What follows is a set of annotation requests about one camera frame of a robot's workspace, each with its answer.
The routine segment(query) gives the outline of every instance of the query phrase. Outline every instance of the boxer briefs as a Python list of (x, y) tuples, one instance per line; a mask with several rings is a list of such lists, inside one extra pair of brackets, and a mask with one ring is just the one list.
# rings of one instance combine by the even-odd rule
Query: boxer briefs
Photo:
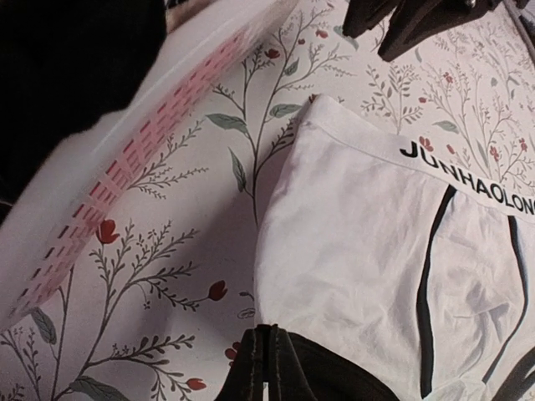
[(534, 203), (319, 96), (262, 222), (257, 323), (399, 399), (520, 399), (535, 383)]

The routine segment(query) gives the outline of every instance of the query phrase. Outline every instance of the floral tablecloth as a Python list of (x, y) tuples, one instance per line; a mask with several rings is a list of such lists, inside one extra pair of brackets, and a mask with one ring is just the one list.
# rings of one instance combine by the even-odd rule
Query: floral tablecloth
[(393, 63), (376, 54), (387, 22), (348, 40), (346, 8), (303, 0), (213, 88), (61, 290), (0, 335), (0, 401), (214, 399), (254, 325), (258, 225), (314, 94), (535, 194), (535, 68), (503, 6)]

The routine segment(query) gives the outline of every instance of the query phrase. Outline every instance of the red flower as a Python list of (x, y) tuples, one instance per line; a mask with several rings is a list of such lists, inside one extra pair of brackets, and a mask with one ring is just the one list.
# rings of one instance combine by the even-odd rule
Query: red flower
[(316, 36), (319, 36), (321, 39), (325, 39), (329, 37), (329, 34), (327, 33), (327, 31), (324, 31), (323, 29), (318, 29), (316, 31)]
[(453, 84), (453, 77), (450, 75), (450, 73), (445, 72), (444, 73), (444, 78), (446, 79), (446, 82), (448, 84)]
[(428, 152), (432, 152), (433, 150), (435, 150), (435, 148), (431, 146), (431, 141), (428, 138), (424, 138), (423, 136), (421, 136), (420, 143)]
[(97, 230), (97, 239), (102, 245), (112, 244), (117, 238), (119, 238), (119, 234), (114, 234), (114, 231), (115, 221), (104, 220), (100, 223), (99, 229)]
[(238, 341), (236, 341), (232, 345), (232, 348), (227, 348), (225, 350), (225, 356), (231, 360), (231, 362), (228, 363), (228, 366), (232, 366), (232, 362), (234, 361), (234, 359), (236, 359), (237, 351), (238, 349), (240, 349), (240, 345), (241, 344)]
[(270, 58), (271, 60), (281, 57), (279, 51), (275, 50), (274, 48), (270, 48), (267, 52), (264, 52), (264, 54), (266, 54), (266, 57)]
[(212, 301), (221, 301), (228, 291), (228, 288), (225, 288), (226, 285), (225, 280), (214, 282), (208, 291), (208, 297)]
[(494, 158), (494, 161), (498, 162), (500, 160), (500, 154), (494, 146), (491, 146), (491, 156)]
[(194, 391), (203, 390), (206, 388), (206, 385), (202, 382), (201, 378), (190, 378), (186, 382), (187, 387), (191, 388)]

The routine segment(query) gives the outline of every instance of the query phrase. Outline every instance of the black stripe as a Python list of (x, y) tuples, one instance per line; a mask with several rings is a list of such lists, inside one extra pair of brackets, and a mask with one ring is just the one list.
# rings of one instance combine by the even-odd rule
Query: black stripe
[(433, 364), (435, 361), (435, 351), (433, 349), (433, 329), (431, 327), (431, 315), (429, 312), (429, 304), (427, 303), (427, 282), (429, 281), (429, 273), (431, 270), (431, 245), (436, 231), (442, 222), (442, 218), (446, 213), (446, 208), (456, 193), (456, 189), (451, 185), (448, 186), (438, 211), (436, 212), (433, 226), (431, 226), (431, 233), (429, 235), (429, 243), (427, 244), (427, 252), (425, 253), (424, 270), (421, 274), (420, 286), (418, 287), (418, 296), (416, 298), (416, 315), (418, 318), (418, 331), (420, 332), (420, 348), (421, 348), (421, 370), (420, 370), (420, 394), (425, 398), (432, 389), (433, 381)]
[(509, 344), (509, 342), (512, 339), (512, 336), (516, 334), (518, 329), (520, 328), (520, 325), (524, 321), (524, 318), (526, 317), (526, 311), (527, 311), (527, 277), (526, 277), (526, 268), (522, 262), (522, 257), (520, 256), (520, 249), (518, 247), (518, 227), (517, 227), (517, 219), (515, 219), (513, 216), (509, 216), (509, 232), (511, 233), (511, 244), (512, 244), (512, 250), (515, 253), (515, 257), (517, 258), (517, 266), (518, 266), (518, 272), (520, 273), (520, 281), (522, 282), (522, 292), (524, 295), (524, 306), (522, 308), (522, 313), (520, 314), (520, 318), (518, 319), (518, 323), (514, 330), (511, 332), (507, 340), (502, 345), (502, 349), (500, 349), (500, 352), (498, 355), (494, 358), (494, 361), (492, 361), (491, 367), (487, 370), (487, 373), (485, 373), (485, 376), (483, 376), (483, 383), (487, 383), (489, 379), (491, 378), (492, 374), (494, 373), (494, 369), (496, 369), (496, 366), (498, 365), (498, 362), (500, 362), (500, 358), (502, 357), (503, 353), (505, 352), (505, 348)]

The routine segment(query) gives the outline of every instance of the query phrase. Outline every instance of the floral pattern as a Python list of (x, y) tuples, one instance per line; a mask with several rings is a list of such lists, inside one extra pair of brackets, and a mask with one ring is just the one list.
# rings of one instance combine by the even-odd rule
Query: floral pattern
[(535, 68), (503, 6), (393, 63), (376, 54), (387, 22), (344, 38), (346, 8), (303, 0), (214, 85), (57, 294), (0, 334), (0, 401), (214, 399), (254, 324), (257, 227), (316, 94), (535, 195)]

